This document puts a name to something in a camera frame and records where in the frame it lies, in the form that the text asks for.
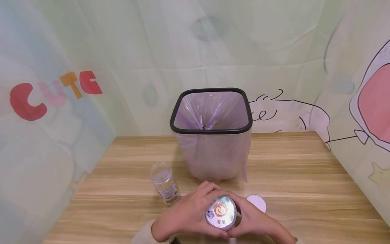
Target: left hand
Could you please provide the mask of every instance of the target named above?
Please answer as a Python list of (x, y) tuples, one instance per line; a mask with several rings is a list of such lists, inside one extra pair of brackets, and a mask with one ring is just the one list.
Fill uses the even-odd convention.
[(204, 181), (172, 208), (162, 213), (152, 225), (152, 235), (158, 242), (177, 233), (200, 233), (227, 238), (227, 233), (206, 222), (205, 212), (217, 198), (226, 195), (215, 183)]

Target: red letter c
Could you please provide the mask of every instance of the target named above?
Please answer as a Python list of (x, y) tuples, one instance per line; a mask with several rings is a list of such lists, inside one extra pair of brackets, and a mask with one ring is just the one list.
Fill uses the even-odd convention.
[(22, 83), (12, 88), (9, 93), (11, 107), (20, 118), (34, 121), (42, 118), (46, 112), (47, 107), (41, 103), (38, 106), (31, 106), (27, 99), (32, 91), (32, 85), (30, 83)]

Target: pink mouth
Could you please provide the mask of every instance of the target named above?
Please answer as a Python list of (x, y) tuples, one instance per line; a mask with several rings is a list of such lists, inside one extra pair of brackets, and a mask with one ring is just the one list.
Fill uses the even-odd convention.
[(364, 85), (358, 106), (368, 130), (390, 143), (390, 64), (378, 69)]

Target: white lid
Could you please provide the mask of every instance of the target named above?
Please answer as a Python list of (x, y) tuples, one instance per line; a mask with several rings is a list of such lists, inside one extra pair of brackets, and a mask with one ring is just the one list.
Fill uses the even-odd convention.
[(255, 205), (260, 211), (265, 213), (267, 211), (266, 201), (260, 197), (259, 195), (252, 194), (246, 197), (246, 199), (251, 202), (251, 204)]

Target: trash can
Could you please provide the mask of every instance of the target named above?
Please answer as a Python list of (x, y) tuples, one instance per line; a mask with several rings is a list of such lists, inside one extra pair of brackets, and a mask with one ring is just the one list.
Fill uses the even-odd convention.
[(195, 178), (218, 183), (242, 177), (247, 182), (252, 122), (243, 90), (194, 89), (179, 96), (170, 127)]

